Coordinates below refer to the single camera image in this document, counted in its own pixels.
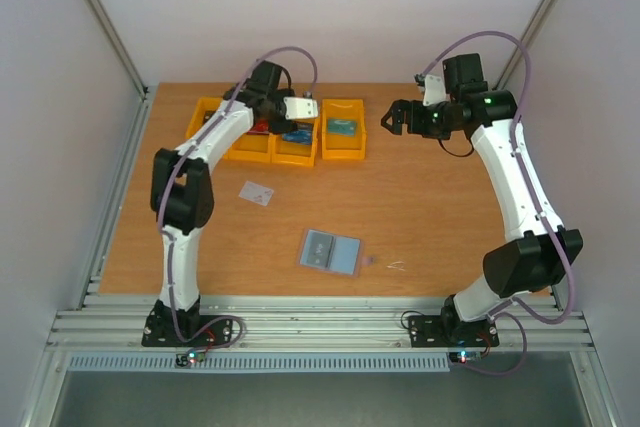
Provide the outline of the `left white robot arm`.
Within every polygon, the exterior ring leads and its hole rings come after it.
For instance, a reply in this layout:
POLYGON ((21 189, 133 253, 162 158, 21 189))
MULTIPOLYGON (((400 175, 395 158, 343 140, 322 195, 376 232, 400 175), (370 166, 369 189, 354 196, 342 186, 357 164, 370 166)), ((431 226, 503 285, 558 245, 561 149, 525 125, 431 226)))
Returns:
POLYGON ((292 126, 287 100, 295 96, 286 68, 260 61, 248 78, 222 97, 195 132, 173 150, 159 149, 153 160, 151 209, 164 249, 163 284, 151 318, 179 345, 195 342, 200 320, 197 263, 202 231, 214 209, 212 172, 229 148, 264 120, 275 132, 292 126))

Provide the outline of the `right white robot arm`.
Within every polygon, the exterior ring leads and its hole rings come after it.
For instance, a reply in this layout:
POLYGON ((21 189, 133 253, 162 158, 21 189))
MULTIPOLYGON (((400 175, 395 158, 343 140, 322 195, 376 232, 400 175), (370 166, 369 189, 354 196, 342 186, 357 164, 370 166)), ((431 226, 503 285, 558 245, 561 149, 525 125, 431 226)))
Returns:
POLYGON ((492 90, 479 54, 443 61, 443 74, 418 74, 420 100, 396 100, 381 125, 394 135, 419 135, 438 143, 462 132, 482 160, 494 189, 505 243, 483 258, 481 276, 448 297, 438 326, 445 342, 460 345, 489 326, 523 294, 574 280, 572 264, 583 248, 551 206, 530 159, 518 106, 508 90, 492 90))

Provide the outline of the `black credit card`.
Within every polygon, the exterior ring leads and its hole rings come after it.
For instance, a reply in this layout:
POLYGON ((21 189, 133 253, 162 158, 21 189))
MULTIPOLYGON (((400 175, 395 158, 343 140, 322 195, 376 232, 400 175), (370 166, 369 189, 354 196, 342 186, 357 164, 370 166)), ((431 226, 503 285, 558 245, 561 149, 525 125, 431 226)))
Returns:
POLYGON ((301 263, 308 267, 327 269, 329 267, 334 243, 334 235, 309 230, 301 253, 301 263))

